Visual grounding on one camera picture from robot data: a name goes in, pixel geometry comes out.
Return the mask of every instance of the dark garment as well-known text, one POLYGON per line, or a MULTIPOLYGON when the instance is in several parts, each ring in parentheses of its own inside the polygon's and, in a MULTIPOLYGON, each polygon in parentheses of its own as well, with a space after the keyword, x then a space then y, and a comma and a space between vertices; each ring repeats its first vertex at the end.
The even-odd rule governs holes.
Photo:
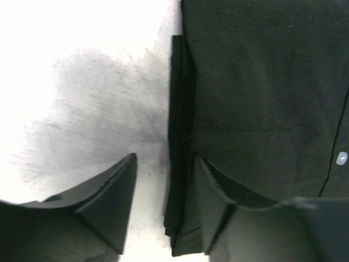
POLYGON ((274 200, 349 196, 349 2, 183 0, 173 39, 165 216, 173 255, 202 251, 199 152, 274 200))

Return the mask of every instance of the shirt pocket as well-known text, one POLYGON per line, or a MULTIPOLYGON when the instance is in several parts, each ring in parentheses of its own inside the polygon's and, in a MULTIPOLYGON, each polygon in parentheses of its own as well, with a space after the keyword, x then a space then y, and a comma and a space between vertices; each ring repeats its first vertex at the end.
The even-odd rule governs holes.
POLYGON ((192 151, 260 195, 274 200, 292 196, 298 151, 288 130, 195 128, 192 151))

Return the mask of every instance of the black shirt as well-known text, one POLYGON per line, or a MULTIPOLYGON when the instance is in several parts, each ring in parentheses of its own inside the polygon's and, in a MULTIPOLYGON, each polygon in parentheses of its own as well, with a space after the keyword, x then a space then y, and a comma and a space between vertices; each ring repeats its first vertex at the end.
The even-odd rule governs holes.
POLYGON ((200 252, 191 156, 274 200, 349 196, 349 2, 183 0, 169 117, 173 255, 200 252))

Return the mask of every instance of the button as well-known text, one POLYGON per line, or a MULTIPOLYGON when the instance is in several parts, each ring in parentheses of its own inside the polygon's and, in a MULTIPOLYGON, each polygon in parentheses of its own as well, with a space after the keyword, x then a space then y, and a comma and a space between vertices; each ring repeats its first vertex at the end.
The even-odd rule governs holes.
POLYGON ((337 158, 337 165, 344 165, 348 160, 348 154, 346 152, 340 152, 337 158))

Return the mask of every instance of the white surface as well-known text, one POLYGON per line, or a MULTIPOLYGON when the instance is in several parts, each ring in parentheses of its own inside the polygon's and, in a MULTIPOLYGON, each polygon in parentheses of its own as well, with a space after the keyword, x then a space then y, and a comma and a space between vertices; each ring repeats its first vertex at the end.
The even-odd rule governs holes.
POLYGON ((45 199, 136 152, 122 261, 207 261, 202 254, 172 258, 162 226, 179 2, 0 5, 0 198, 45 199))

